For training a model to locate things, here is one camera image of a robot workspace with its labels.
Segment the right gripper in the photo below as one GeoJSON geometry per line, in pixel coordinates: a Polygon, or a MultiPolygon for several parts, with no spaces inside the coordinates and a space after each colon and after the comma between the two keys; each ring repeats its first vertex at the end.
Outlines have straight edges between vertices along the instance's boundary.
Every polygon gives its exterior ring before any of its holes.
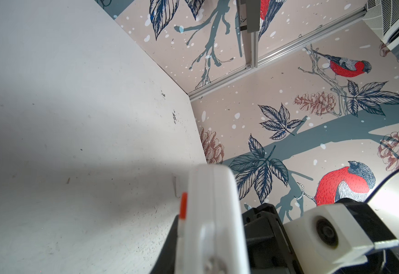
{"type": "Polygon", "coordinates": [[[276,208],[262,204],[242,214],[252,274],[301,274],[302,268],[276,208]]]}

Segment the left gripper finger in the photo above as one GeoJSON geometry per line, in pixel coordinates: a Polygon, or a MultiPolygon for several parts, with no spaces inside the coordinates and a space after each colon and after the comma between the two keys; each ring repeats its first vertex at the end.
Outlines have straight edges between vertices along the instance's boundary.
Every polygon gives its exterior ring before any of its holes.
{"type": "Polygon", "coordinates": [[[177,215],[169,229],[169,233],[166,237],[162,250],[156,260],[156,263],[151,274],[174,274],[175,273],[175,259],[177,252],[177,239],[178,239],[178,221],[179,215],[177,215]]]}

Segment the white remote control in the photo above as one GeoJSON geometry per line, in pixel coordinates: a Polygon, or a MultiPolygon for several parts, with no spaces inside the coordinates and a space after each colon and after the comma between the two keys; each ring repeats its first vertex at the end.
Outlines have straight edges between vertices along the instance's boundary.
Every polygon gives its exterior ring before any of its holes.
{"type": "Polygon", "coordinates": [[[248,274],[250,264],[232,171],[203,164],[182,194],[175,253],[177,274],[248,274]]]}

